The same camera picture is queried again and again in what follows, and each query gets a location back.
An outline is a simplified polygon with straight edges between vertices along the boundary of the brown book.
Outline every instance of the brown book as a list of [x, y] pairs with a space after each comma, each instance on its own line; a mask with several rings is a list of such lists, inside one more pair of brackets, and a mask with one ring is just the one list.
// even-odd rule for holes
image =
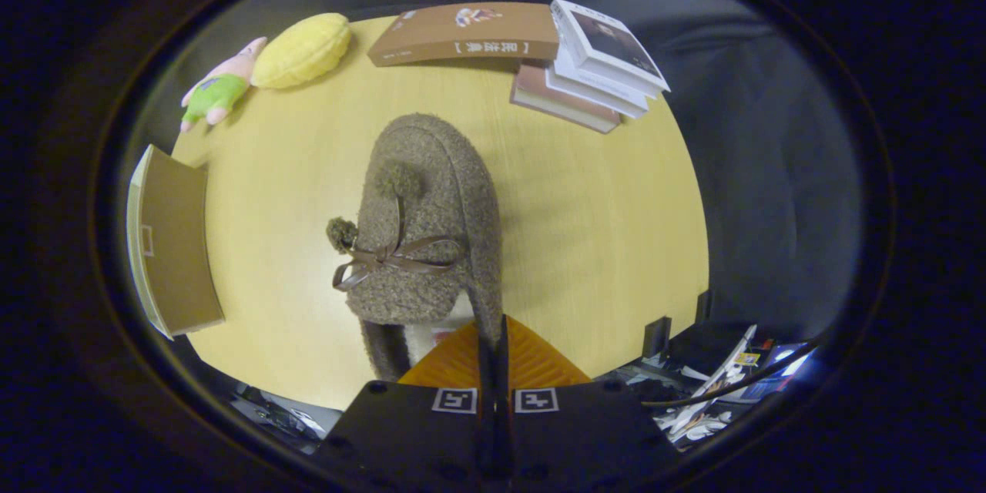
[[444, 58], [554, 60], [552, 9], [527, 2], [471, 2], [401, 13], [367, 54], [377, 67]]
[[545, 84], [546, 69], [521, 64], [510, 91], [510, 103], [545, 112], [599, 132], [610, 132], [619, 125], [619, 114], [605, 106], [579, 99]]

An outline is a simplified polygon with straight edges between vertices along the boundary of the stack of books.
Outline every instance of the stack of books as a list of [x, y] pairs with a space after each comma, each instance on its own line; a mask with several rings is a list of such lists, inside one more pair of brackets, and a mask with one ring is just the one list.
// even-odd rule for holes
[[609, 132], [620, 114], [639, 118], [648, 97], [669, 92], [654, 60], [618, 19], [564, 0], [552, 2], [552, 17], [557, 54], [522, 62], [511, 103]]

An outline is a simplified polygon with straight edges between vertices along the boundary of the green shorts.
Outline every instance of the green shorts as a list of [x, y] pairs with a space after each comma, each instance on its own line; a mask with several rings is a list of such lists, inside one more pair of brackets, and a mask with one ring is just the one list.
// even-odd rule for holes
[[188, 109], [182, 121], [195, 123], [205, 117], [212, 108], [233, 109], [233, 103], [243, 96], [250, 84], [233, 74], [216, 75], [195, 87], [188, 100]]

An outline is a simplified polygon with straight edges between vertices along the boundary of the ribbon bow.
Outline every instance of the ribbon bow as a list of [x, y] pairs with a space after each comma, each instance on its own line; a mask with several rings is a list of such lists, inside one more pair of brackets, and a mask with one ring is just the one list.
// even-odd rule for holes
[[[419, 238], [419, 240], [412, 240], [411, 243], [408, 244], [402, 244], [403, 242], [404, 199], [398, 195], [397, 240], [390, 244], [384, 244], [384, 246], [381, 246], [372, 252], [366, 250], [356, 250], [356, 241], [353, 241], [353, 247], [348, 248], [348, 252], [353, 259], [352, 261], [342, 264], [335, 269], [335, 276], [332, 277], [332, 287], [342, 290], [342, 292], [347, 292], [349, 289], [359, 285], [363, 279], [369, 277], [374, 271], [377, 271], [384, 266], [415, 274], [444, 274], [444, 272], [451, 269], [451, 266], [453, 266], [455, 262], [458, 262], [458, 259], [462, 257], [462, 251], [464, 251], [461, 243], [451, 236], [430, 236]], [[458, 247], [458, 254], [455, 255], [455, 258], [451, 262], [432, 263], [407, 258], [409, 254], [413, 254], [419, 250], [423, 250], [423, 248], [439, 243], [451, 243]], [[349, 277], [343, 279], [342, 276], [346, 274], [346, 270], [349, 268], [353, 269], [352, 273], [349, 274]]]

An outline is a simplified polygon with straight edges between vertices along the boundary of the pom-pom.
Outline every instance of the pom-pom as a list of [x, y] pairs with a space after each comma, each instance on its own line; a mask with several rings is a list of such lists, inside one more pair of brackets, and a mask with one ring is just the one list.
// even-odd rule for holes
[[395, 198], [398, 195], [405, 199], [421, 196], [421, 175], [410, 164], [397, 160], [385, 160], [377, 174], [374, 175], [374, 187], [384, 198]]
[[356, 223], [342, 218], [333, 218], [325, 227], [325, 234], [328, 235], [332, 247], [339, 254], [345, 254], [356, 243]]

